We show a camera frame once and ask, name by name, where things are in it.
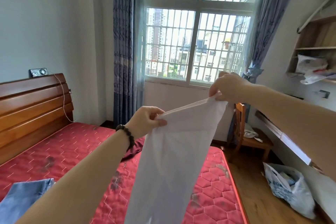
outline windowsill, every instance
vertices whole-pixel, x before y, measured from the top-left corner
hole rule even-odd
[[[200,89],[200,90],[209,90],[209,87],[212,84],[212,83],[204,83],[204,82],[191,82],[191,84],[188,84],[186,81],[182,81],[182,80],[158,78],[158,77],[153,77],[153,76],[145,76],[145,82],[160,83],[160,84],[166,84],[166,85],[171,85],[171,86],[194,88],[194,89]]]

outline beaded bracelet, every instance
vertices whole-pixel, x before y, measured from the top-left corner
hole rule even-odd
[[[132,133],[128,130],[127,127],[125,127],[125,125],[118,125],[116,128],[115,128],[115,131],[118,131],[119,129],[123,130],[126,135],[128,136],[128,139],[129,139],[129,147],[127,150],[133,148],[133,146],[135,145],[135,142],[134,142],[134,137],[132,136]]]

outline cable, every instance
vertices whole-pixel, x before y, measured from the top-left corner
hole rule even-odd
[[[62,92],[63,92],[63,111],[64,111],[64,114],[65,114],[65,117],[66,117],[70,122],[74,123],[74,122],[77,121],[77,120],[74,120],[74,121],[70,120],[69,117],[67,116],[67,113],[65,112],[65,94],[64,94],[64,88],[63,88],[63,85],[62,85],[60,79],[58,79],[58,77],[56,76],[56,74],[54,74],[54,73],[51,72],[51,71],[49,71],[49,72],[52,73],[52,74],[56,77],[56,79],[59,81],[59,83],[61,84]]]

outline small device on headboard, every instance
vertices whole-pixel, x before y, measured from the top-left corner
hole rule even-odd
[[[48,75],[48,70],[46,68],[29,69],[30,77],[39,77],[44,75]]]

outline red mattress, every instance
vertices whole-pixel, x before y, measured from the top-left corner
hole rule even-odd
[[[76,122],[47,137],[0,166],[0,201],[15,182],[59,180],[113,133]],[[140,156],[120,163],[91,223],[124,223]],[[223,152],[210,147],[183,223],[247,224],[241,207]]]

